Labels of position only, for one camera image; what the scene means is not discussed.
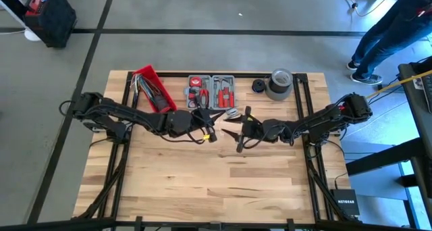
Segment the tool kit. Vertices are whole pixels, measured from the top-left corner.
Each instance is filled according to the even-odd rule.
[[[234,91],[233,76],[191,75],[185,89],[186,107],[194,109],[198,102],[209,109],[231,109],[236,106]]]
[[[151,65],[134,72],[131,87],[136,94],[139,91],[144,92],[153,112],[165,113],[177,110],[176,104]]]

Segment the duct tape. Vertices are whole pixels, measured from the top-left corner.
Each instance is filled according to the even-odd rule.
[[[276,69],[271,73],[269,83],[265,87],[265,94],[274,101],[286,99],[292,89],[293,76],[287,69]]]

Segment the jeans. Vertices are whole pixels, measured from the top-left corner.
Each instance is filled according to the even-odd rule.
[[[418,17],[425,0],[397,0],[362,38],[352,61],[359,63],[353,77],[367,79],[384,59],[432,32],[432,14]]]

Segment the roll of tape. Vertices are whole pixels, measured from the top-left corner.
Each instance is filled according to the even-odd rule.
[[[265,81],[261,79],[256,79],[252,83],[252,91],[256,93],[262,93],[265,90]]]
[[[292,89],[293,76],[287,69],[276,69],[271,73],[269,83],[265,88],[266,95],[274,101],[286,99]]]

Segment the gray tool case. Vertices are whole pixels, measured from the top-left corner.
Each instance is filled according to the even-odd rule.
[[[192,78],[199,77],[201,79],[201,87],[190,86]],[[193,104],[193,99],[189,98],[190,90],[195,90],[195,95],[198,97],[198,102],[201,103],[201,107],[204,107],[200,97],[200,90],[203,89],[203,82],[205,82],[205,88],[209,92],[209,109],[231,109],[236,107],[236,84],[234,76],[230,75],[190,75],[188,77],[188,87],[185,88],[184,94],[186,95],[186,107],[188,109],[195,109],[196,106]],[[228,94],[224,94],[223,89],[228,87]],[[219,103],[219,91],[222,90],[223,99],[227,99],[227,105]]]

